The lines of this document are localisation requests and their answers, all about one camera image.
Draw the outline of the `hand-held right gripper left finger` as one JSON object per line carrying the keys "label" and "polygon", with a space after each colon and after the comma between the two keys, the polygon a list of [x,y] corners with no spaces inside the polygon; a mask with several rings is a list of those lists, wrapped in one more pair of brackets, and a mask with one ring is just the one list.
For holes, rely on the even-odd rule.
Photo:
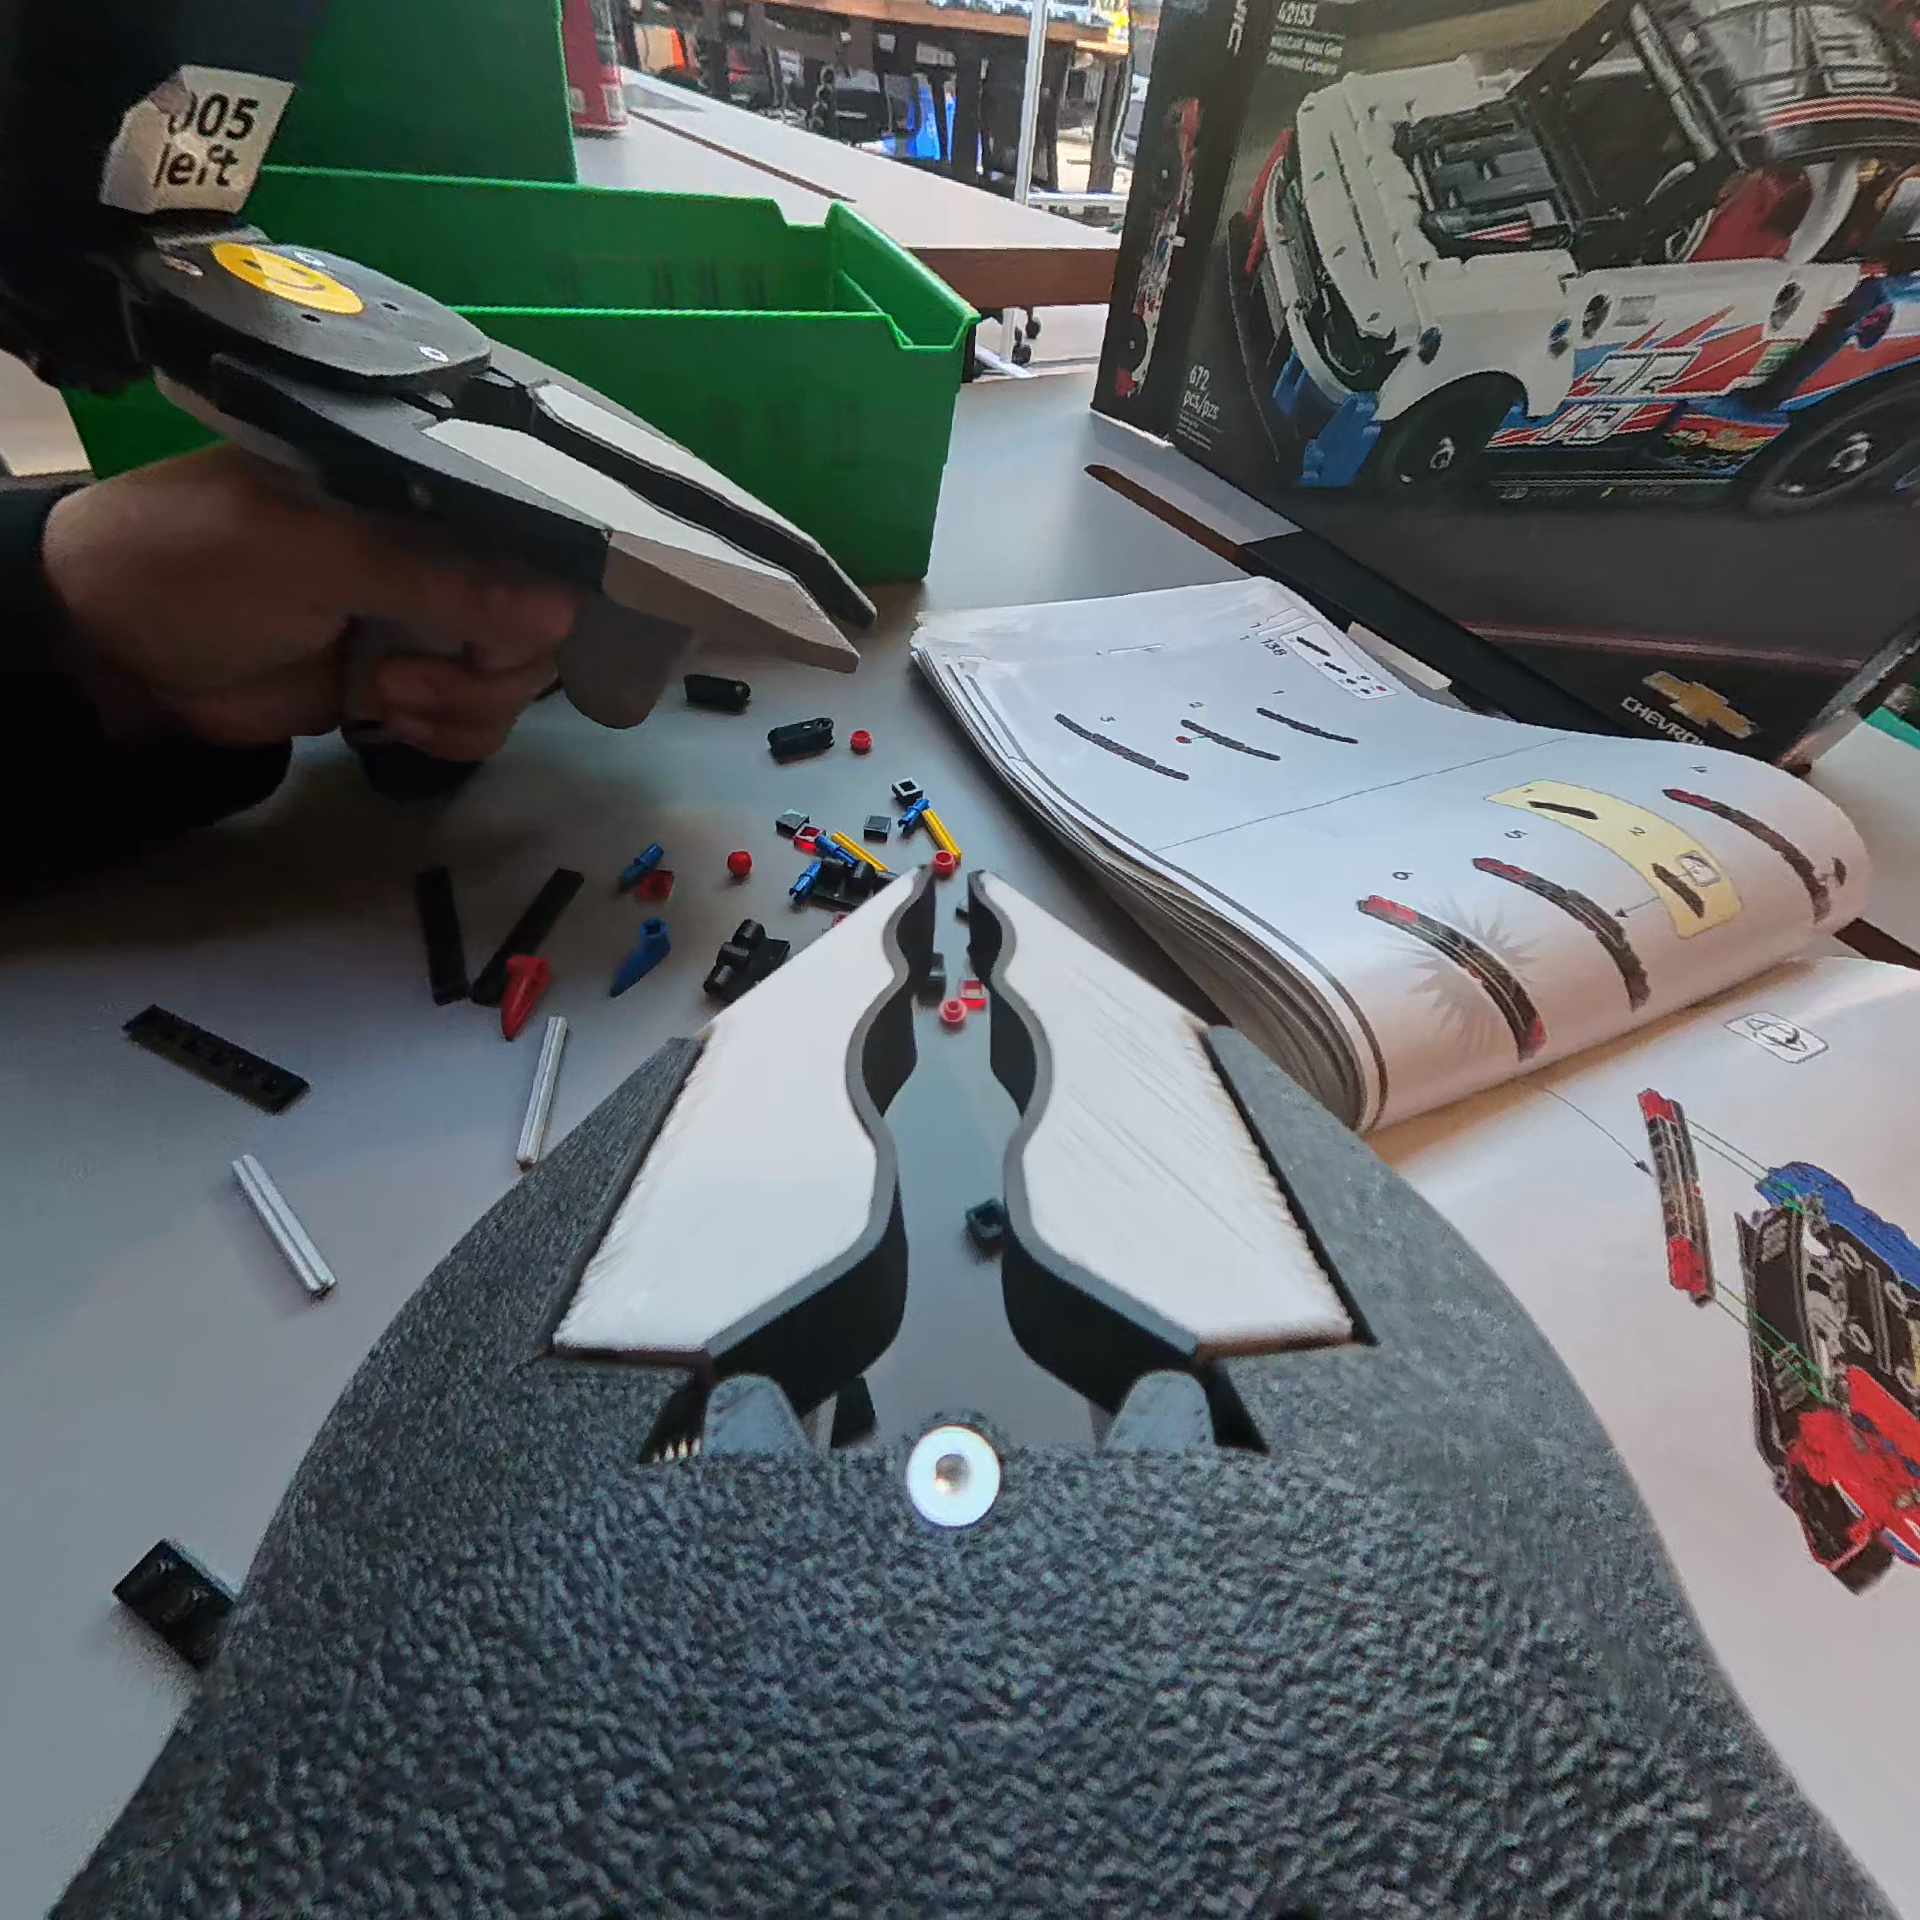
{"label": "hand-held right gripper left finger", "polygon": [[551,1333],[807,1414],[897,1333],[905,1234],[888,1109],[914,1071],[937,884],[888,884],[711,1018]]}

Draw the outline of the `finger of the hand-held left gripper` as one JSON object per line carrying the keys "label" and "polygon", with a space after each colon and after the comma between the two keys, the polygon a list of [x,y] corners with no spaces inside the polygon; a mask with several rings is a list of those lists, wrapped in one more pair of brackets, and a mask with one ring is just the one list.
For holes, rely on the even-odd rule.
{"label": "finger of the hand-held left gripper", "polygon": [[756,643],[834,674],[858,671],[862,653],[792,574],[650,506],[582,461],[467,419],[436,424],[432,439],[605,521],[613,541],[599,593],[613,602],[674,619],[704,642]]}
{"label": "finger of the hand-held left gripper", "polygon": [[870,629],[876,619],[870,595],[807,531],[630,412],[591,398],[567,384],[533,384],[533,439],[575,455],[650,506],[716,535],[736,549],[779,565],[834,619],[849,629]]}

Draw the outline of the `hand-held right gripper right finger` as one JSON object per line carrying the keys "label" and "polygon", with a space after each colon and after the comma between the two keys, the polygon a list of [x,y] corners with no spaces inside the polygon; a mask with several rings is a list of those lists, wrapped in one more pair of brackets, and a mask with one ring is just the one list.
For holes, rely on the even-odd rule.
{"label": "hand-held right gripper right finger", "polygon": [[1101,1411],[1145,1375],[1338,1350],[1355,1310],[1227,1086],[1210,1031],[1006,880],[969,884],[988,1059],[1016,1109],[1003,1295]]}

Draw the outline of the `black narrow toy beam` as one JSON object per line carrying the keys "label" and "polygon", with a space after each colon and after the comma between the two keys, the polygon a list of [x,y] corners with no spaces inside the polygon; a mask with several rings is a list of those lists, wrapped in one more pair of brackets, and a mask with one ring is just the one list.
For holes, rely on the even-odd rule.
{"label": "black narrow toy beam", "polygon": [[416,916],[418,916],[432,1002],[436,1005],[464,1002],[467,952],[464,952],[464,922],[461,922],[447,866],[432,866],[416,874]]}
{"label": "black narrow toy beam", "polygon": [[539,956],[551,941],[555,922],[567,916],[575,894],[582,889],[580,869],[555,869],[541,889],[521,909],[512,929],[492,947],[487,965],[471,976],[467,999],[476,1005],[497,1009],[510,989],[510,960]]}

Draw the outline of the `person's left forearm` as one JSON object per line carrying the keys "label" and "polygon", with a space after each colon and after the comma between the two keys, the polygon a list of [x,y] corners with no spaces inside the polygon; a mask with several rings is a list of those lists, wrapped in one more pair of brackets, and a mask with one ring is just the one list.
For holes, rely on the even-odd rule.
{"label": "person's left forearm", "polygon": [[0,898],[40,898],[261,805],[291,742],[216,746],[181,732],[109,734],[58,659],[70,637],[40,536],[80,483],[0,492]]}

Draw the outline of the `grey desk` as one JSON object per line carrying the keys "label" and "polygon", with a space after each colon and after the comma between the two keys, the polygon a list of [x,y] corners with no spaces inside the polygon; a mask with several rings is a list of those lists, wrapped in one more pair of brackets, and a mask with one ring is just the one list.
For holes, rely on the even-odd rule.
{"label": "grey desk", "polygon": [[[551,704],[432,808],[315,742],[261,811],[3,929],[7,1918],[1901,1918],[1519,1292],[914,664],[923,616],[1329,595],[1272,562],[1298,527],[1041,392],[964,392],[933,580],[883,593],[858,677],[715,656],[752,709],[667,689],[635,734]],[[1307,612],[1523,721],[1412,612]],[[779,762],[800,719],[834,752]],[[964,1230],[1016,1126],[988,1005],[946,1031],[914,995],[905,1300],[866,1375],[800,1414],[774,1379],[551,1350],[736,922],[788,960],[844,922],[788,898],[774,817],[858,837],[897,779],[959,840],[945,884],[876,844],[933,874],[950,979],[991,874],[1206,1024],[1349,1345],[1145,1375],[1119,1411],[1041,1369]],[[432,1002],[432,866],[467,985],[582,874],[519,1044]],[[641,918],[667,960],[613,999]],[[265,1117],[155,1059],[125,1039],[148,1005],[306,1095]],[[546,1018],[567,1053],[519,1168]],[[237,1598],[201,1673],[109,1592],[162,1538]]]}

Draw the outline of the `person's left hand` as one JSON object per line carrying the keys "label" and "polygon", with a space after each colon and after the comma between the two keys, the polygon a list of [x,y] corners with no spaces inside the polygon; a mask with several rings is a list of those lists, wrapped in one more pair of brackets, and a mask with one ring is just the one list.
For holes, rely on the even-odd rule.
{"label": "person's left hand", "polygon": [[61,496],[40,572],[96,705],[216,746],[375,719],[423,756],[487,758],[580,616],[564,581],[224,445]]}

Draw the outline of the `green plastic bin with divider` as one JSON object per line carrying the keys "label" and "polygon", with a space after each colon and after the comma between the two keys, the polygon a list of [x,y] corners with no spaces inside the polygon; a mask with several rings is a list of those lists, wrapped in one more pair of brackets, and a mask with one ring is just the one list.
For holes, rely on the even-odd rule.
{"label": "green plastic bin with divider", "polygon": [[622,402],[862,588],[923,580],[973,307],[862,217],[295,165],[246,214]]}

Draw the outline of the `grey toy axle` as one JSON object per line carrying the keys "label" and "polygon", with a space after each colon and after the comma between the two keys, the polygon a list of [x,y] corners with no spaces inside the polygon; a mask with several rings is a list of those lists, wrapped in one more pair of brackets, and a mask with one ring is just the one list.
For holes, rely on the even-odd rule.
{"label": "grey toy axle", "polygon": [[564,1053],[567,1053],[567,1018],[546,1018],[539,1075],[533,1075],[528,1104],[525,1104],[521,1132],[519,1132],[519,1168],[533,1168],[546,1155]]}
{"label": "grey toy axle", "polygon": [[315,1241],[306,1234],[291,1201],[280,1195],[261,1162],[242,1155],[229,1168],[254,1217],[272,1234],[276,1252],[295,1273],[298,1288],[315,1300],[329,1295],[336,1288],[336,1273],[329,1268]]}

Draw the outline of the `open instruction booklet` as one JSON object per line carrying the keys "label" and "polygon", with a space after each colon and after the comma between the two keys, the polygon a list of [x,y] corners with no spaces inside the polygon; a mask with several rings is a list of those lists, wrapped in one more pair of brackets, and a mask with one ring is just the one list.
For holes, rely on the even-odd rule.
{"label": "open instruction booklet", "polygon": [[1590,1399],[1707,1636],[1914,1918],[1914,972],[1840,805],[1421,692],[1276,581],[923,616],[914,664]]}

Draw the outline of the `red can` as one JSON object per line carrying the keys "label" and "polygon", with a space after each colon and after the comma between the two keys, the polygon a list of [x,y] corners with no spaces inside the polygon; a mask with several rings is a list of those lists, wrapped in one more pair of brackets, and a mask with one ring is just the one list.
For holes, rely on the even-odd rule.
{"label": "red can", "polygon": [[620,30],[607,0],[564,0],[567,116],[575,135],[628,127]]}

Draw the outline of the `black flat toy beam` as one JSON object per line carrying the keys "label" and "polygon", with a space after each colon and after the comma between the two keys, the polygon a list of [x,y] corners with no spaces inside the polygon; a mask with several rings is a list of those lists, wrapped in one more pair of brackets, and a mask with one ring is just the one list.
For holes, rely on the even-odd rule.
{"label": "black flat toy beam", "polygon": [[306,1081],[195,1025],[166,1005],[148,1005],[125,1024],[125,1039],[155,1059],[187,1071],[192,1081],[229,1092],[233,1098],[280,1117],[306,1095]]}

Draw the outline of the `long black studded toy plate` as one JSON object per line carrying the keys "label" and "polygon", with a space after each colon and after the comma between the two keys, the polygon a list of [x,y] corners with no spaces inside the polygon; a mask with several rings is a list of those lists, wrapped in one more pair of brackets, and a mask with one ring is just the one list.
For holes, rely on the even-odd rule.
{"label": "long black studded toy plate", "polygon": [[195,1673],[215,1666],[237,1604],[224,1580],[173,1538],[148,1546],[109,1592],[132,1620]]}

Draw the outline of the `black toy car kit box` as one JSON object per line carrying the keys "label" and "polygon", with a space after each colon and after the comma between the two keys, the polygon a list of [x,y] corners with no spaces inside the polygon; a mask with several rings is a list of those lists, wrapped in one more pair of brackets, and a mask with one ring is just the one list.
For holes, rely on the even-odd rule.
{"label": "black toy car kit box", "polygon": [[1097,412],[1620,727],[1914,686],[1914,3],[1164,3]]}

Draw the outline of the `black toy bracket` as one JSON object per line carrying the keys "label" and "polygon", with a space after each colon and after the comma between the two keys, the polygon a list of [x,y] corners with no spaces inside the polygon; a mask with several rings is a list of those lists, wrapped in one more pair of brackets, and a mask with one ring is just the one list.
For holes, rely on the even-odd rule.
{"label": "black toy bracket", "polygon": [[716,947],[702,995],[716,1005],[736,1005],[743,995],[762,985],[784,968],[792,941],[772,934],[757,918],[736,922],[729,941]]}

